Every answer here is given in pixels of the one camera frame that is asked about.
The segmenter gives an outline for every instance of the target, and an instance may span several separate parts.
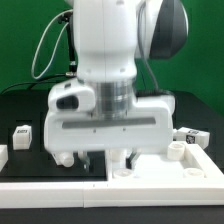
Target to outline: black cable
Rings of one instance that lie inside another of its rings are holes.
[[[35,83],[31,84],[27,88],[27,90],[31,90],[34,86],[36,86],[40,82],[47,81],[47,80],[50,80],[50,79],[56,79],[56,78],[60,78],[60,77],[66,77],[66,76],[65,76],[65,74],[57,74],[57,75],[54,75],[54,76],[44,77],[44,78],[40,79],[38,82],[35,82]]]
[[[142,82],[143,82],[143,85],[144,85],[144,89],[146,90],[147,88],[146,88],[146,82],[145,82],[144,73],[143,73],[142,70],[141,70],[141,66],[139,66],[139,64],[137,64],[137,63],[136,63],[136,65],[137,65],[137,70],[138,70],[138,71],[140,72],[140,74],[141,74]]]
[[[55,84],[56,82],[23,82],[23,83],[17,83],[17,84],[14,84],[14,85],[11,85],[5,89],[3,89],[0,93],[0,95],[4,94],[5,92],[7,92],[9,89],[12,89],[14,87],[17,87],[17,86],[23,86],[23,85],[32,85],[32,84],[35,84],[35,85],[40,85],[40,84]]]

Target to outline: white box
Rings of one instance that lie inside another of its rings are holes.
[[[13,134],[13,149],[29,149],[32,141],[31,126],[24,125],[16,128]]]

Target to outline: small white cube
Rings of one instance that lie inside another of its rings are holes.
[[[8,161],[8,147],[7,145],[0,145],[0,172]]]
[[[32,141],[31,126],[24,125],[16,128],[13,134],[13,149],[23,150],[29,149]]]

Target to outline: cable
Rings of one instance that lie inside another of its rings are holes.
[[[56,79],[56,78],[61,78],[61,77],[66,77],[65,74],[57,74],[57,75],[53,75],[53,76],[48,76],[48,77],[45,77],[41,80],[39,80],[40,82],[43,82],[43,81],[47,81],[49,79]],[[30,85],[27,90],[31,90],[34,86],[36,86],[39,82],[35,82],[34,84]]]
[[[9,89],[12,89],[14,87],[17,87],[17,86],[23,86],[23,85],[32,85],[32,84],[35,84],[35,85],[40,85],[40,84],[55,84],[56,82],[23,82],[23,83],[17,83],[17,84],[14,84],[14,85],[11,85],[5,89],[3,89],[0,93],[0,95],[4,94],[5,92],[7,92]]]
[[[35,53],[35,56],[34,56],[34,59],[33,59],[32,68],[31,68],[31,75],[32,75],[32,77],[33,77],[34,79],[36,79],[36,80],[39,80],[39,79],[46,73],[46,71],[49,69],[49,67],[50,67],[50,65],[51,65],[51,63],[52,63],[52,61],[53,61],[53,59],[54,59],[55,52],[56,52],[56,49],[57,49],[57,47],[58,47],[58,43],[59,43],[59,41],[60,41],[60,39],[61,39],[61,36],[62,36],[62,34],[63,34],[65,28],[66,28],[67,25],[68,25],[68,23],[66,23],[65,26],[63,27],[63,29],[61,30],[61,33],[60,33],[60,35],[59,35],[59,37],[58,37],[58,39],[57,39],[57,42],[56,42],[56,45],[55,45],[55,48],[54,48],[54,51],[53,51],[53,54],[52,54],[52,57],[51,57],[51,60],[50,60],[49,64],[48,64],[47,67],[44,69],[44,71],[43,71],[39,76],[36,77],[36,76],[35,76],[35,72],[34,72],[34,71],[35,71],[36,60],[37,60],[37,56],[38,56],[39,51],[40,51],[40,47],[41,47],[41,45],[42,45],[42,43],[43,43],[43,40],[44,40],[44,38],[45,38],[45,35],[47,34],[47,32],[48,32],[49,28],[51,27],[51,25],[53,24],[53,22],[55,22],[60,16],[64,15],[64,14],[67,13],[67,12],[73,12],[73,9],[64,11],[64,12],[58,14],[57,16],[55,16],[55,17],[51,20],[51,22],[48,24],[48,26],[46,27],[46,29],[44,30],[44,33],[43,33],[43,35],[42,35],[42,37],[41,37],[41,39],[40,39],[40,42],[39,42],[39,44],[38,44],[38,47],[37,47],[37,50],[36,50],[36,53]]]
[[[139,13],[138,13],[138,45],[139,45],[139,51],[140,51],[141,58],[143,59],[145,67],[146,67],[146,69],[149,73],[149,76],[153,82],[154,90],[158,91],[159,90],[158,82],[156,80],[156,77],[155,77],[150,65],[147,62],[147,59],[145,58],[145,54],[144,54],[144,50],[143,50],[143,46],[142,46],[141,25],[142,25],[143,10],[145,9],[145,7],[146,7],[146,2],[144,2],[141,5],[141,7],[139,9]]]
[[[137,69],[138,71],[140,72],[141,74],[141,77],[142,77],[142,82],[143,82],[143,85],[144,85],[144,89],[146,90],[146,82],[145,82],[145,77],[144,77],[144,73],[142,72],[142,69],[141,69],[141,65],[139,65],[138,63],[136,63],[137,65]]]
[[[52,64],[52,61],[54,60],[54,57],[55,57],[55,53],[56,53],[56,50],[57,50],[57,47],[58,47],[58,44],[59,44],[59,41],[61,40],[61,37],[62,37],[62,34],[64,32],[64,30],[66,29],[68,23],[65,24],[65,26],[62,28],[60,34],[59,34],[59,37],[57,39],[57,42],[55,44],[55,47],[54,47],[54,51],[53,51],[53,54],[51,56],[51,59],[50,59],[50,62],[48,63],[47,67],[44,69],[44,71],[39,75],[39,76],[35,76],[34,74],[34,70],[35,70],[35,65],[36,65],[36,60],[37,60],[37,56],[38,56],[38,53],[39,53],[39,49],[38,49],[38,52],[37,54],[35,55],[35,58],[34,58],[34,62],[33,62],[33,65],[32,65],[32,77],[36,80],[39,80],[40,78],[43,77],[43,75],[47,72],[47,70],[49,69],[49,67],[51,66]]]

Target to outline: white block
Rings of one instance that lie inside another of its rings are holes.
[[[174,133],[176,141],[186,141],[188,144],[198,144],[205,149],[209,144],[210,133],[205,131],[193,130],[190,128],[180,128]]]
[[[7,145],[0,145],[0,172],[8,161],[8,147]]]
[[[18,126],[13,134],[13,149],[29,149],[32,141],[31,126]]]

